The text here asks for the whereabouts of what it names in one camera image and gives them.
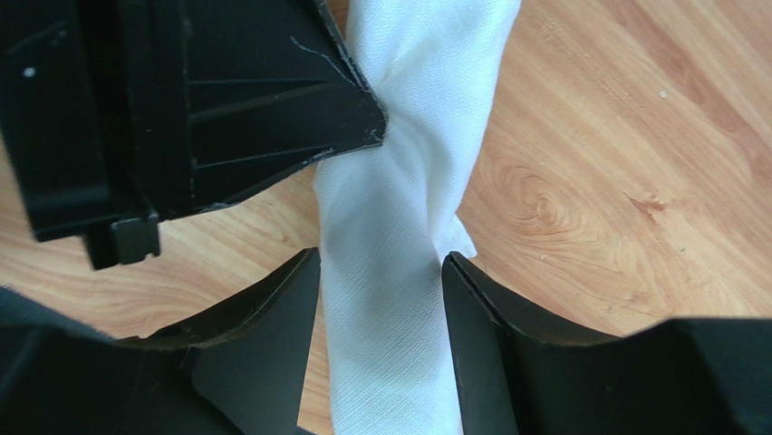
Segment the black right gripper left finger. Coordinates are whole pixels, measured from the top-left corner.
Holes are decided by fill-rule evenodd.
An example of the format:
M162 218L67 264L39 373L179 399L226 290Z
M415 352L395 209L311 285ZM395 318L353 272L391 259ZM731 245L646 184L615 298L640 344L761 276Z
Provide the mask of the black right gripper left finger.
M261 281L130 348L178 352L196 395L243 434L301 434L320 255L306 248Z

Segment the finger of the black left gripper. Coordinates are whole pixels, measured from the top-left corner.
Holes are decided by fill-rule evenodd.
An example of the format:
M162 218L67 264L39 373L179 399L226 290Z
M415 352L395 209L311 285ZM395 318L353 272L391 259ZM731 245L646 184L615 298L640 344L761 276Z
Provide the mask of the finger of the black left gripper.
M336 155L387 118L325 1L187 1L192 204L225 208Z

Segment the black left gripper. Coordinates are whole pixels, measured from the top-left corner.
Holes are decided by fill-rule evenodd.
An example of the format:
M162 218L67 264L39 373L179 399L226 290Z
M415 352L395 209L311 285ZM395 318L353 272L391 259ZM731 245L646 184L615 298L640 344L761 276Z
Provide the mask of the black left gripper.
M36 240L160 253L191 203L180 1L4 1L1 133Z

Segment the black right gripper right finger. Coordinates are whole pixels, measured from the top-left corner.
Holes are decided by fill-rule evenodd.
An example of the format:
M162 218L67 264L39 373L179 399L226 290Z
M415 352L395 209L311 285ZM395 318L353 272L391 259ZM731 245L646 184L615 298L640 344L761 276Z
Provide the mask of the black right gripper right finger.
M457 252L442 287L467 434L768 434L771 323L671 318L625 337L577 324Z

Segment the white cloth napkin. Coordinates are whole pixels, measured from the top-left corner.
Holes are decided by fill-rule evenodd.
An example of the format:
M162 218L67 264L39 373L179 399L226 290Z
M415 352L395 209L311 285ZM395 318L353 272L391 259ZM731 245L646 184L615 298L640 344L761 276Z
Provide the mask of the white cloth napkin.
M458 434L441 262L517 1L353 1L347 44L384 107L380 147L321 162L321 286L337 434Z

